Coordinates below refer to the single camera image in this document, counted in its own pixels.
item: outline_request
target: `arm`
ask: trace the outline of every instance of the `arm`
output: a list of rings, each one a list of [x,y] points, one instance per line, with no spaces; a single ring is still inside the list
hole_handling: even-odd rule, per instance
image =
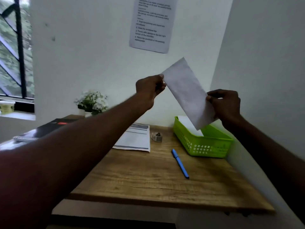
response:
[[[105,113],[79,120],[13,151],[2,151],[0,213],[6,218],[5,225],[35,228],[47,223],[52,209],[153,106],[165,86],[162,75],[139,80],[134,96]]]
[[[305,162],[240,115],[237,92],[221,89],[211,91],[208,92],[207,100],[212,103],[223,126],[242,143],[289,207],[305,223],[301,207],[305,203]]]

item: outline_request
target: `blue pen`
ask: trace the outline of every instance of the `blue pen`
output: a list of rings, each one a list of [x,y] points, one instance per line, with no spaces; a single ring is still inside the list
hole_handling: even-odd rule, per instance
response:
[[[181,170],[182,170],[184,176],[185,176],[187,179],[189,179],[190,177],[189,177],[188,173],[186,172],[186,170],[185,170],[185,168],[184,168],[182,162],[180,161],[180,158],[178,157],[178,154],[177,154],[176,150],[173,149],[173,150],[172,150],[172,154],[173,154],[173,157],[174,157],[174,158],[176,159],[176,161],[178,162],[178,165],[180,166],[180,168],[181,168]]]

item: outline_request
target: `hand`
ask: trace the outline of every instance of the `hand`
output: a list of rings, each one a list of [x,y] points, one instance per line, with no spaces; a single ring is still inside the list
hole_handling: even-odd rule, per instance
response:
[[[135,84],[137,95],[143,98],[148,109],[153,107],[155,97],[164,91],[166,87],[166,83],[164,83],[163,78],[164,75],[162,74],[149,76],[138,80]]]
[[[244,120],[240,115],[240,98],[236,91],[218,89],[207,94],[207,101],[213,105],[216,116],[227,130]]]

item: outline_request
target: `wooden table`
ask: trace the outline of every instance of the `wooden table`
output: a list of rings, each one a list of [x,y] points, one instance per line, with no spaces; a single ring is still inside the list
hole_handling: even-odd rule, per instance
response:
[[[66,118],[79,118],[70,115]],[[225,159],[191,157],[172,128],[151,152],[111,149],[67,199],[120,204],[273,214],[274,208]],[[186,179],[171,154],[175,149]]]

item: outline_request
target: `green plastic basket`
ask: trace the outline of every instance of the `green plastic basket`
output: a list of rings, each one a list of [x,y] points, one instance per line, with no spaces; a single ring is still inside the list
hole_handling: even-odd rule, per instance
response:
[[[212,125],[201,129],[204,136],[191,134],[178,117],[175,117],[173,131],[191,156],[224,158],[233,141]]]

